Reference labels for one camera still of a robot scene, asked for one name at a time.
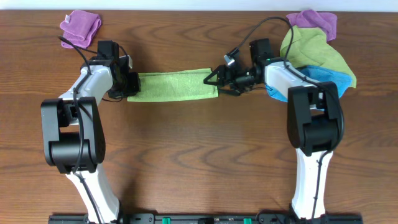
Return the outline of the crumpled purple cloth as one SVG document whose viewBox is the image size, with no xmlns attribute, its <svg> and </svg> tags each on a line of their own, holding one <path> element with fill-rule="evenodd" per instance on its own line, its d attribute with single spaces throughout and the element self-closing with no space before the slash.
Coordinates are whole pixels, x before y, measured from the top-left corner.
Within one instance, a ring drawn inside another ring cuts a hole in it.
<svg viewBox="0 0 398 224">
<path fill-rule="evenodd" d="M 307 9 L 297 13 L 290 13 L 286 15 L 286 18 L 292 26 L 320 28 L 326 34 L 328 42 L 336 39 L 338 17 L 333 13 Z"/>
</svg>

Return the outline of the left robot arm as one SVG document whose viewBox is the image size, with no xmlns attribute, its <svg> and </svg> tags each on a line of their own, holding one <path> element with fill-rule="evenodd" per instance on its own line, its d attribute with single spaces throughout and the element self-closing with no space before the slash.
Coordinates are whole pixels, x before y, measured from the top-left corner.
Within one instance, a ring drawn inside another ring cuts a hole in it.
<svg viewBox="0 0 398 224">
<path fill-rule="evenodd" d="M 99 104 L 119 102 L 141 90 L 132 59 L 112 40 L 101 40 L 94 57 L 84 58 L 80 76 L 58 98 L 40 106 L 44 155 L 48 165 L 74 184 L 88 213 L 51 215 L 49 223 L 129 223 L 121 202 L 113 193 L 103 161 L 106 142 Z"/>
</svg>

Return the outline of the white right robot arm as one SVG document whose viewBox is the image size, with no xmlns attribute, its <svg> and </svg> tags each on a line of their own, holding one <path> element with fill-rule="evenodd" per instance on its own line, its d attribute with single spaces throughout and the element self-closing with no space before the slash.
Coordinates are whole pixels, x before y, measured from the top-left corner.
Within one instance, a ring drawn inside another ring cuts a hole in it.
<svg viewBox="0 0 398 224">
<path fill-rule="evenodd" d="M 328 164 L 343 135 L 343 113 L 333 82 L 305 76 L 290 62 L 275 57 L 269 39 L 249 44 L 252 67 L 242 69 L 232 50 L 226 63 L 204 78 L 207 85 L 239 96 L 257 84 L 287 99 L 287 135 L 297 155 L 297 180 L 290 204 L 295 223 L 326 223 L 324 192 Z"/>
</svg>

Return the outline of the bright green cloth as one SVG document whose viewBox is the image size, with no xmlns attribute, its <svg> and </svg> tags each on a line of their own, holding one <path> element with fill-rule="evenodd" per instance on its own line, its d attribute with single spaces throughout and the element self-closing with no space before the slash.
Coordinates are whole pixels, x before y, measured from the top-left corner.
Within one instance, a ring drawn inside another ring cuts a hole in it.
<svg viewBox="0 0 398 224">
<path fill-rule="evenodd" d="M 204 84 L 211 74 L 210 68 L 179 72 L 141 73 L 141 90 L 127 98 L 129 102 L 157 103 L 170 101 L 202 100 L 218 97 L 218 89 Z"/>
</svg>

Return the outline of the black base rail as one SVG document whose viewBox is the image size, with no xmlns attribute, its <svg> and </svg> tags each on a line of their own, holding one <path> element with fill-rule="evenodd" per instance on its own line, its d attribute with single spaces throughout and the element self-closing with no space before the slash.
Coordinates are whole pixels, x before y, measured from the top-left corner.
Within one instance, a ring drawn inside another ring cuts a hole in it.
<svg viewBox="0 0 398 224">
<path fill-rule="evenodd" d="M 283 223 L 324 223 L 324 224 L 363 224 L 359 215 L 324 215 L 314 220 L 298 219 L 281 213 L 249 215 L 154 215 L 136 213 L 117 221 L 120 224 L 283 224 Z"/>
</svg>

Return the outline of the folded purple cloth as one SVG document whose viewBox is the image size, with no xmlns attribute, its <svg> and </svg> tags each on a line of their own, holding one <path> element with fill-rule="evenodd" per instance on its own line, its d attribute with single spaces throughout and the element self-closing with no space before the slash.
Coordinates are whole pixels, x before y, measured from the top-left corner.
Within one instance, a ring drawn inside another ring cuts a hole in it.
<svg viewBox="0 0 398 224">
<path fill-rule="evenodd" d="M 86 49 L 101 26 L 99 14 L 74 10 L 60 23 L 63 36 L 73 45 Z"/>
</svg>

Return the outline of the olive green crumpled cloth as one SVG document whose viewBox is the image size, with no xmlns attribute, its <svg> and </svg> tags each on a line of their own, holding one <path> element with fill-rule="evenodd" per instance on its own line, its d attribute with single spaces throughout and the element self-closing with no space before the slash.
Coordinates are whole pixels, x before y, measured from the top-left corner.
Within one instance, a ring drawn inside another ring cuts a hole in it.
<svg viewBox="0 0 398 224">
<path fill-rule="evenodd" d="M 295 68 L 316 65 L 351 76 L 351 88 L 357 84 L 356 76 L 341 54 L 326 42 L 326 34 L 319 28 L 293 26 L 280 46 L 280 56 Z"/>
</svg>

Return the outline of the blue cloth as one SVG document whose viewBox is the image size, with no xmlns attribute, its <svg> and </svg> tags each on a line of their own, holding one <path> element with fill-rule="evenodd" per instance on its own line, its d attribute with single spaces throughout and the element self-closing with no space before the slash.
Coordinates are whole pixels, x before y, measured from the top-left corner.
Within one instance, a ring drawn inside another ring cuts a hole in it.
<svg viewBox="0 0 398 224">
<path fill-rule="evenodd" d="M 319 82 L 334 82 L 338 89 L 338 97 L 341 98 L 351 86 L 353 79 L 350 75 L 330 70 L 316 65 L 307 65 L 298 69 L 301 73 Z"/>
</svg>

